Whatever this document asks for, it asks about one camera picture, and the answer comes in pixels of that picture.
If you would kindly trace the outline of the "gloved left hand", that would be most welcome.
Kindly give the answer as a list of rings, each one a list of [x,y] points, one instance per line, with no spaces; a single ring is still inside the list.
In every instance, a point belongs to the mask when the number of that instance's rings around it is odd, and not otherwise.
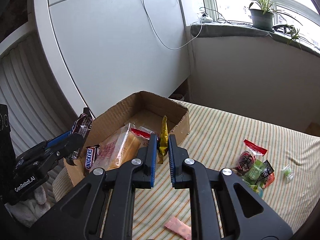
[[[47,199],[47,191],[39,186],[25,201],[15,205],[6,204],[9,213],[21,224],[30,228],[39,218],[50,210],[51,205]]]

